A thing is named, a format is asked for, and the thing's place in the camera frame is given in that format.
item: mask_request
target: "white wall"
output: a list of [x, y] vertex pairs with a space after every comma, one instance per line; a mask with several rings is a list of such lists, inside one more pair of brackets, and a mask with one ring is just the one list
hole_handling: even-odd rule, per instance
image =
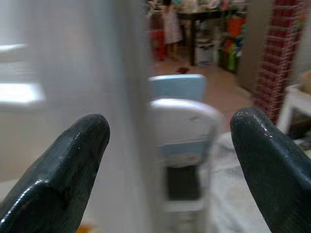
[[0, 45], [24, 42], [21, 0], [0, 1]]
[[297, 83], [303, 71], [311, 69], [311, 11], [306, 21], [306, 26], [299, 44], [299, 50], [296, 55], [292, 82]]
[[[34, 78], [46, 95], [38, 108], [8, 107], [0, 102], [0, 181], [16, 179], [40, 156], [56, 137], [79, 117], [101, 113], [112, 117], [111, 95], [107, 93], [107, 79], [98, 75], [94, 67], [93, 48], [88, 22], [81, 5], [75, 1], [38, 3], [35, 0], [5, 1], [10, 17], [3, 33], [6, 43], [26, 43], [34, 65]], [[22, 40], [12, 16], [23, 19], [27, 33]], [[0, 71], [0, 82], [9, 82]], [[29, 82], [17, 75], [13, 82]]]

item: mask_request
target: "tiled floor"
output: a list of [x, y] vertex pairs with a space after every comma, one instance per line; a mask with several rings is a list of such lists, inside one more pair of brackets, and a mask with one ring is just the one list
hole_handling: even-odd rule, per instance
[[235, 75], [227, 72], [217, 65], [204, 67], [191, 67], [187, 58], [179, 61], [166, 59], [163, 62], [155, 62], [155, 75], [177, 74], [180, 67], [189, 68], [188, 74], [202, 74], [208, 79], [204, 102], [218, 109], [224, 116], [225, 131], [230, 131], [230, 119], [233, 114], [243, 108], [250, 107], [252, 102], [249, 98], [238, 91]]

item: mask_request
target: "girl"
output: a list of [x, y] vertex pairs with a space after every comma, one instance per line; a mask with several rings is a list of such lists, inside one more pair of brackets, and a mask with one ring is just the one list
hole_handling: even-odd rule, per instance
[[177, 42], [181, 41], [180, 26], [172, 0], [163, 0], [162, 17], [164, 21], [165, 44], [168, 56], [177, 59]]

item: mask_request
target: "red brick wall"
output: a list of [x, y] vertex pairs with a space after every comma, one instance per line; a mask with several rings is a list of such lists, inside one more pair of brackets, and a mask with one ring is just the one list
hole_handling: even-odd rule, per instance
[[276, 123], [301, 36], [301, 15], [310, 0], [275, 0], [266, 35], [254, 105]]

